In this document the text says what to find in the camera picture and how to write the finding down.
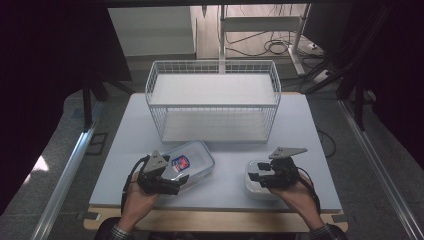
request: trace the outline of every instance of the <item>label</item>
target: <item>label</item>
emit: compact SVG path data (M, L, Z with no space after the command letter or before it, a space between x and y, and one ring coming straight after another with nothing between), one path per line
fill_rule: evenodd
M181 155L177 158L175 158L174 160L172 160L172 168L176 171L176 172L181 172L186 168L190 167L190 162L188 161L188 158L184 155Z

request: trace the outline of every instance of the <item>hand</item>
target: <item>hand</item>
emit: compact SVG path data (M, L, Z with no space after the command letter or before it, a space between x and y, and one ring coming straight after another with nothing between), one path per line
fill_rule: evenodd
M300 176L311 185L311 181L307 177L302 173L300 173ZM270 188L269 191L280 197L289 208L296 211L310 230L316 230L324 226L311 194L302 183L297 182L292 188L286 190Z
M137 184L139 172L132 176L131 184L127 191L124 211L118 222L118 227L125 232L132 232L135 225L152 210L159 194L146 194Z

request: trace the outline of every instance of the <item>plastic container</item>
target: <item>plastic container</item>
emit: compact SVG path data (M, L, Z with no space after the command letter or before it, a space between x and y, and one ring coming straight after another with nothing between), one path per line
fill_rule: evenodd
M203 181L215 167L215 160L200 140L186 143L163 155L170 156L163 178L178 180L189 175L187 183L181 186L180 193Z
M277 196L270 193L267 188L262 188L258 182L253 182L250 180L248 173L259 173L259 175L271 175L274 174L274 171L263 171L259 170L258 163L264 161L252 161L246 165L246 172L244 176L245 180L245 193L246 195L255 200L280 200Z

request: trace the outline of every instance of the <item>sleeve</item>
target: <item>sleeve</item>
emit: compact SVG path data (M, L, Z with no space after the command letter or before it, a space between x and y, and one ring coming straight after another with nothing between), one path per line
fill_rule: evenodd
M131 233L127 233L114 225L107 240L134 240L134 237Z
M345 233L337 226L326 224L324 227L309 232L310 240L348 240Z

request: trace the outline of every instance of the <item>wire rack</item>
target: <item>wire rack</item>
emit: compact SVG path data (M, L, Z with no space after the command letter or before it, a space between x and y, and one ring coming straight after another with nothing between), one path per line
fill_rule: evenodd
M163 142L266 142L280 102L273 61L157 61L146 100Z

